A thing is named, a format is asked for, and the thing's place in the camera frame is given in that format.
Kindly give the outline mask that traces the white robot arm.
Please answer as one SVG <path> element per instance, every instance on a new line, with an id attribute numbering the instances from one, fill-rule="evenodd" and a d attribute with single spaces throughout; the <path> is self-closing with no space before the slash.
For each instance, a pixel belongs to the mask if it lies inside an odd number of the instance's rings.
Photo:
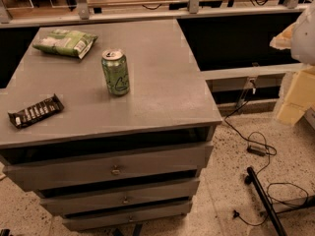
<path id="1" fill-rule="evenodd" d="M 303 69 L 292 76 L 277 113 L 279 121 L 294 125 L 315 103 L 315 1 L 293 24 L 275 36 L 270 46 L 289 49 L 291 58 L 303 64 Z"/>

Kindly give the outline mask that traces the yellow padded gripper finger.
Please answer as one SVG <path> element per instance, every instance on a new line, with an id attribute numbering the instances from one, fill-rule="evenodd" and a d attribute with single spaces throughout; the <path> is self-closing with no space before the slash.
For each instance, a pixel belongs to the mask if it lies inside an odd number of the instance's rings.
<path id="1" fill-rule="evenodd" d="M 315 67 L 308 66 L 293 74 L 276 117 L 287 125 L 295 125 L 315 103 Z"/>
<path id="2" fill-rule="evenodd" d="M 291 49 L 291 38 L 294 26 L 295 24 L 291 24 L 281 33 L 274 36 L 270 42 L 270 46 L 278 50 Z"/>

